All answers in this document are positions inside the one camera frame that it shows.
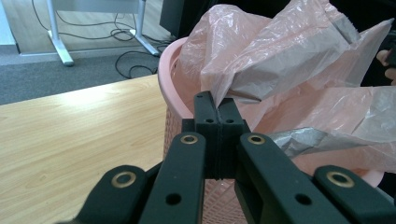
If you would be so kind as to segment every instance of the white metal frame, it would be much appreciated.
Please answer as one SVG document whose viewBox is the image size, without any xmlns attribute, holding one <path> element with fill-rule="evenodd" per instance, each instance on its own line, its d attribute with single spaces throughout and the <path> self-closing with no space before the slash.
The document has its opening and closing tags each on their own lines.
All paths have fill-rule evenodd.
<svg viewBox="0 0 396 224">
<path fill-rule="evenodd" d="M 73 59 L 70 57 L 64 42 L 59 37 L 58 24 L 56 21 L 56 11 L 86 11 L 86 12 L 108 12 L 108 13 L 134 13 L 137 14 L 136 31 L 134 37 L 151 54 L 159 55 L 158 50 L 150 45 L 142 36 L 143 19 L 145 16 L 146 0 L 47 0 L 49 9 L 49 21 L 51 30 L 49 37 L 56 48 L 62 62 L 66 66 L 73 66 Z"/>
</svg>

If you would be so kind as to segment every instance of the electrical cable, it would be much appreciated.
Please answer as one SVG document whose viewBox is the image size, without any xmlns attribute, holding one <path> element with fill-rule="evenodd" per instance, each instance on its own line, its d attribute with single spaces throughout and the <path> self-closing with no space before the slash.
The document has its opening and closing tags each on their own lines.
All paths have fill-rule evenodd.
<svg viewBox="0 0 396 224">
<path fill-rule="evenodd" d="M 43 22 L 40 20 L 38 14 L 37 14 L 37 10 L 36 10 L 36 8 L 35 8 L 35 0 L 32 0 L 32 6 L 33 6 L 33 10 L 34 10 L 34 12 L 35 12 L 35 16 L 36 16 L 38 22 L 40 23 L 40 25 L 41 25 L 45 30 L 48 31 L 49 28 L 47 28 L 47 27 L 43 24 Z M 100 22 L 100 23 L 95 23 L 95 24 L 75 24 L 75 23 L 71 23 L 71 22 L 65 21 L 62 17 L 60 17 L 60 19 L 61 19 L 63 22 L 67 23 L 67 24 L 75 25 L 75 26 L 94 26 L 94 25 L 102 25 L 102 24 L 108 24 L 108 23 L 113 23 L 113 24 L 115 24 L 115 23 L 120 23 L 120 24 L 122 24 L 122 25 L 126 25 L 127 27 L 134 28 L 134 27 L 129 26 L 129 25 L 127 25 L 127 24 L 124 24 L 124 23 L 121 23 L 121 22 L 117 22 L 117 16 L 116 16 L 116 18 L 115 18 L 114 21 Z M 108 38 L 111 38 L 111 37 L 116 38 L 116 39 L 118 39 L 119 41 L 128 41 L 128 40 L 134 39 L 134 35 L 132 35 L 132 34 L 130 34 L 130 38 L 129 38 L 129 39 L 121 39 L 121 38 L 115 37 L 116 35 L 119 35 L 119 34 L 127 34 L 126 31 L 120 31 L 119 28 L 110 31 L 110 35 L 108 35 L 108 36 L 102 36 L 102 37 L 86 37 L 86 36 L 72 35 L 72 34 L 69 34 L 69 33 L 62 33 L 62 32 L 59 32 L 58 34 L 59 34 L 59 35 L 70 35 L 70 36 L 73 36 L 73 37 L 77 37 L 77 38 L 81 38 L 81 39 L 87 39 L 87 40 L 108 39 Z"/>
<path fill-rule="evenodd" d="M 114 66 L 115 66 L 115 68 L 116 68 L 116 71 L 117 71 L 122 77 L 124 77 L 124 78 L 126 78 L 126 79 L 132 79 L 132 70 L 134 70 L 134 69 L 136 69 L 136 68 L 145 68 L 145 69 L 147 69 L 147 70 L 149 70 L 149 71 L 151 72 L 151 75 L 156 74 L 156 72 L 158 71 L 158 68 L 151 69 L 151 68 L 149 68 L 149 67 L 147 67 L 147 66 L 144 66 L 144 65 L 134 65 L 134 66 L 132 66 L 132 67 L 129 68 L 129 70 L 128 70 L 128 75 L 124 75 L 124 74 L 120 71 L 118 65 L 119 65 L 120 59 L 121 59 L 122 57 L 124 57 L 125 55 L 130 54 L 130 53 L 141 53 L 141 54 L 150 55 L 150 56 L 152 56 L 152 57 L 159 57 L 159 56 L 154 56 L 154 55 L 152 55 L 152 54 L 150 54 L 150 53 L 147 53 L 147 52 L 135 51 L 135 50 L 130 50 L 130 51 L 127 51 L 127 52 L 121 54 L 121 55 L 119 56 L 119 58 L 116 60 Z"/>
<path fill-rule="evenodd" d="M 48 31 L 49 29 L 42 23 L 42 21 L 40 20 L 38 14 L 37 14 L 37 11 L 36 11 L 36 8 L 35 8 L 35 0 L 32 0 L 32 6 L 33 6 L 33 9 L 34 9 L 34 12 L 35 12 L 35 16 L 36 16 L 38 22 L 40 23 L 40 25 L 41 25 L 45 30 Z M 135 29 L 134 27 L 136 27 L 136 20 L 135 20 L 134 14 L 132 14 L 133 17 L 134 17 L 134 27 L 132 27 L 132 26 L 130 26 L 130 25 L 128 25 L 128 24 L 122 23 L 122 22 L 117 22 L 117 18 L 118 18 L 118 16 L 119 16 L 118 13 L 116 14 L 116 17 L 114 18 L 114 21 L 105 21 L 105 22 L 92 23 L 92 24 L 77 24 L 77 23 L 69 22 L 69 21 L 66 21 L 64 18 L 62 18 L 61 15 L 58 13 L 58 11 L 56 11 L 56 14 L 57 14 L 57 16 L 60 18 L 61 21 L 63 21 L 63 22 L 66 23 L 66 24 L 69 24 L 69 25 L 74 25 L 74 26 L 97 26 L 97 25 L 104 25 L 104 24 L 113 23 L 113 24 L 117 27 L 117 29 L 113 29 L 113 30 L 110 31 L 110 35 L 109 35 L 109 36 L 105 36 L 105 37 L 85 37 L 85 36 L 79 36 L 79 35 L 72 35 L 72 34 L 68 34 L 68 33 L 59 33 L 60 35 L 70 35 L 70 36 L 73 36 L 73 37 L 82 38 L 82 39 L 88 39 L 88 40 L 107 39 L 107 38 L 110 38 L 110 37 L 113 37 L 113 38 L 115 38 L 115 39 L 117 39 L 117 40 L 119 40 L 119 41 L 129 41 L 129 40 L 134 39 L 134 35 L 131 34 L 131 32 L 130 32 L 130 29 Z M 124 26 L 126 26 L 126 27 L 128 27 L 128 28 L 130 28 L 130 29 L 122 29 L 122 28 L 120 28 L 120 27 L 118 26 L 119 24 L 120 24 L 120 25 L 124 25 Z M 117 37 L 117 35 L 120 35 L 120 34 L 128 35 L 130 38 L 128 38 L 128 39 L 122 39 L 122 38 Z M 152 38 L 152 37 L 149 36 L 149 35 L 142 35 L 142 36 L 145 37 L 146 39 L 152 41 L 152 42 L 158 43 L 159 45 L 156 46 L 156 48 L 157 48 L 157 50 L 158 50 L 160 53 L 163 53 L 163 50 L 160 50 L 160 48 L 166 48 L 169 44 L 171 44 L 171 43 L 174 41 L 174 40 L 172 40 L 172 39 L 169 39 L 169 40 L 159 40 L 159 39 Z M 154 69 L 151 69 L 151 68 L 149 68 L 149 67 L 147 67 L 147 66 L 145 66 L 145 65 L 134 65 L 134 66 L 131 66 L 131 67 L 129 68 L 129 70 L 128 70 L 128 75 L 124 75 L 124 74 L 121 72 L 121 70 L 119 69 L 118 65 L 119 65 L 120 59 L 121 59 L 122 57 L 124 57 L 126 54 L 129 54 L 129 53 L 142 53 L 142 54 L 151 55 L 151 56 L 153 56 L 153 57 L 160 57 L 160 56 L 154 56 L 154 55 L 152 55 L 152 54 L 150 54 L 150 53 L 147 53 L 147 52 L 134 51 L 134 50 L 127 51 L 127 52 L 121 54 L 121 55 L 119 56 L 119 58 L 116 60 L 116 62 L 115 62 L 115 68 L 116 68 L 116 71 L 117 71 L 122 77 L 127 78 L 127 79 L 131 79 L 131 78 L 132 78 L 132 71 L 133 71 L 134 69 L 137 69 L 137 68 L 144 68 L 144 69 L 146 69 L 146 70 L 149 70 L 150 73 L 151 73 L 152 75 L 154 75 L 154 74 L 156 74 L 156 73 L 158 72 L 158 67 L 156 67 L 156 68 L 154 68 Z"/>
</svg>

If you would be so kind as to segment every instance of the black cable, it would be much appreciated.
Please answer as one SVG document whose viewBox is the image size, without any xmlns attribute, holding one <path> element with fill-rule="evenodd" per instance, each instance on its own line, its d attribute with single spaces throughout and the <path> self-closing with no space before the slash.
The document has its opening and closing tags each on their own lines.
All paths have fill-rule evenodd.
<svg viewBox="0 0 396 224">
<path fill-rule="evenodd" d="M 38 17 L 37 10 L 35 10 L 35 0 L 32 0 L 32 6 L 33 6 L 33 10 L 34 10 L 34 12 L 35 12 L 35 16 L 36 16 L 37 19 L 38 19 L 38 22 L 40 23 L 40 25 L 41 25 L 44 29 L 46 29 L 46 30 L 48 31 L 49 29 L 47 29 L 47 27 L 45 27 L 45 26 L 43 25 L 43 23 L 41 22 L 40 18 Z"/>
<path fill-rule="evenodd" d="M 166 49 L 166 47 L 168 47 L 168 46 L 169 46 L 168 44 L 166 44 L 166 45 L 158 45 L 158 46 L 156 46 L 156 49 L 157 49 L 160 53 L 163 53 L 164 49 Z"/>
<path fill-rule="evenodd" d="M 124 75 L 124 74 L 120 71 L 120 69 L 119 69 L 119 67 L 118 67 L 118 64 L 119 64 L 119 62 L 120 62 L 120 59 L 121 59 L 123 56 L 125 56 L 126 54 L 129 54 L 129 53 L 141 53 L 141 54 L 147 54 L 147 55 L 150 55 L 150 56 L 153 56 L 153 57 L 159 57 L 159 56 L 154 56 L 154 55 L 152 55 L 152 54 L 150 54 L 150 53 L 147 53 L 147 52 L 143 52 L 143 51 L 134 51 L 134 50 L 127 51 L 127 52 L 121 54 L 121 55 L 119 56 L 119 58 L 116 60 L 114 66 L 115 66 L 115 68 L 116 68 L 116 71 L 117 71 L 122 77 L 124 77 L 124 78 L 126 78 L 126 79 L 132 79 L 132 74 L 131 74 L 131 73 L 132 73 L 132 70 L 134 70 L 134 69 L 136 69 L 136 68 L 139 68 L 139 67 L 140 67 L 140 68 L 145 68 L 145 69 L 149 70 L 149 71 L 151 72 L 151 75 L 156 74 L 156 71 L 158 70 L 158 68 L 155 68 L 154 70 L 152 70 L 151 68 L 149 68 L 149 67 L 147 67 L 147 66 L 144 66 L 144 65 L 134 65 L 134 66 L 132 66 L 132 67 L 129 69 L 128 75 L 127 75 L 127 76 Z"/>
<path fill-rule="evenodd" d="M 116 18 L 114 19 L 114 25 L 118 28 L 118 29 L 120 29 L 120 27 L 117 25 L 117 24 L 121 24 L 121 25 L 124 25 L 124 26 L 126 26 L 126 27 L 128 27 L 128 28 L 130 28 L 130 29 L 136 29 L 135 27 L 136 27 L 136 20 L 134 19 L 134 27 L 132 27 L 132 26 L 130 26 L 130 25 L 128 25 L 128 24 L 125 24 L 125 23 L 122 23 L 122 22 L 117 22 L 117 18 L 118 18 L 118 16 L 119 16 L 119 13 L 117 13 L 116 14 Z"/>
<path fill-rule="evenodd" d="M 105 24 L 113 24 L 114 23 L 114 21 L 104 21 L 104 22 L 98 22 L 98 23 L 92 23 L 92 24 L 79 24 L 79 23 L 73 23 L 73 22 L 70 22 L 70 21 L 66 21 L 63 17 L 61 17 L 61 15 L 59 14 L 58 11 L 56 11 L 56 15 L 58 15 L 59 19 L 62 22 L 66 23 L 68 25 L 74 25 L 74 26 L 98 26 L 98 25 L 105 25 Z M 132 27 L 132 26 L 130 26 L 128 24 L 119 22 L 119 21 L 117 21 L 117 24 L 121 24 L 121 25 L 127 26 L 127 27 L 129 27 L 131 29 L 134 29 L 134 27 Z"/>
<path fill-rule="evenodd" d="M 32 6 L 33 6 L 33 10 L 34 10 L 34 12 L 35 12 L 35 16 L 37 17 L 38 22 L 40 23 L 40 25 L 41 25 L 45 30 L 48 31 L 49 28 L 47 28 L 47 27 L 43 24 L 43 22 L 40 20 L 38 14 L 37 14 L 37 10 L 36 10 L 36 8 L 35 8 L 35 0 L 32 0 Z M 61 20 L 62 20 L 63 22 L 65 22 L 65 23 L 70 23 L 71 25 L 86 26 L 85 24 L 74 24 L 74 23 L 65 21 L 63 18 L 61 18 Z M 115 18 L 115 21 L 107 21 L 107 22 L 102 22 L 102 23 L 115 23 L 115 22 L 117 22 L 117 16 L 116 16 L 116 18 Z M 63 32 L 59 32 L 58 34 L 59 34 L 59 35 L 70 35 L 70 36 L 73 36 L 73 37 L 77 37 L 77 38 L 81 38 L 81 39 L 87 39 L 87 40 L 108 39 L 108 38 L 111 38 L 111 37 L 114 37 L 114 38 L 116 38 L 116 39 L 118 39 L 118 40 L 120 40 L 120 41 L 128 41 L 128 40 L 134 39 L 134 35 L 132 35 L 132 34 L 131 34 L 131 38 L 129 38 L 129 39 L 121 39 L 121 38 L 115 37 L 115 35 L 126 34 L 125 31 L 120 31 L 119 29 L 114 29 L 114 30 L 112 30 L 112 31 L 110 32 L 110 35 L 108 35 L 108 36 L 103 36 L 103 37 L 85 37 L 85 36 L 72 35 L 72 34 L 63 33 Z"/>
<path fill-rule="evenodd" d="M 151 40 L 151 41 L 153 41 L 153 42 L 157 42 L 157 43 L 160 43 L 160 44 L 172 44 L 172 42 L 174 42 L 174 40 L 172 40 L 172 39 L 169 39 L 169 40 L 159 40 L 159 39 L 154 39 L 154 38 L 152 38 L 151 36 L 149 36 L 149 35 L 142 35 L 143 37 L 145 37 L 146 39 L 148 39 L 148 40 Z"/>
</svg>

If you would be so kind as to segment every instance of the brass screw hole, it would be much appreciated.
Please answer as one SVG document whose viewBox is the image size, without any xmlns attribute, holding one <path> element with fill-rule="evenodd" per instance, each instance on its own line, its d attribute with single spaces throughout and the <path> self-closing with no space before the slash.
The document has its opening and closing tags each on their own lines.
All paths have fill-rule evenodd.
<svg viewBox="0 0 396 224">
<path fill-rule="evenodd" d="M 262 145 L 265 143 L 265 139 L 261 136 L 258 135 L 251 135 L 247 139 L 249 143 L 255 144 L 255 145 Z"/>
<path fill-rule="evenodd" d="M 355 182 L 349 175 L 345 175 L 340 172 L 331 171 L 326 174 L 327 178 L 330 182 L 334 183 L 334 185 L 341 187 L 341 188 L 352 188 L 355 186 Z"/>
<path fill-rule="evenodd" d="M 184 135 L 181 137 L 181 142 L 184 144 L 195 144 L 198 142 L 198 138 L 194 135 Z"/>
<path fill-rule="evenodd" d="M 114 175 L 111 184 L 114 188 L 123 189 L 131 186 L 136 181 L 136 174 L 130 171 L 124 171 Z"/>
</svg>

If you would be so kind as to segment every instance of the screw hole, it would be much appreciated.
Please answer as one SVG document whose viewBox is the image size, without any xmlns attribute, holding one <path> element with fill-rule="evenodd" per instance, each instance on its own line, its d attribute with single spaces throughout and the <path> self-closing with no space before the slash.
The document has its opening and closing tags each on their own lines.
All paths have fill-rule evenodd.
<svg viewBox="0 0 396 224">
<path fill-rule="evenodd" d="M 131 186 L 136 181 L 136 174 L 124 171 L 113 176 L 111 184 L 113 187 L 123 189 Z"/>
<path fill-rule="evenodd" d="M 327 173 L 326 176 L 330 180 L 330 182 L 338 187 L 353 188 L 355 186 L 355 182 L 352 180 L 352 178 L 350 178 L 349 175 L 332 171 Z"/>
<path fill-rule="evenodd" d="M 297 194 L 295 198 L 298 203 L 303 205 L 310 205 L 312 203 L 311 199 L 304 194 Z"/>
<path fill-rule="evenodd" d="M 265 143 L 265 139 L 258 135 L 251 135 L 247 139 L 250 143 L 255 145 L 261 145 Z"/>
<path fill-rule="evenodd" d="M 181 202 L 181 196 L 179 194 L 173 193 L 166 196 L 166 203 L 169 205 L 177 205 Z"/>
<path fill-rule="evenodd" d="M 194 135 L 184 135 L 181 137 L 180 141 L 184 144 L 194 144 L 198 142 L 198 138 Z"/>
</svg>

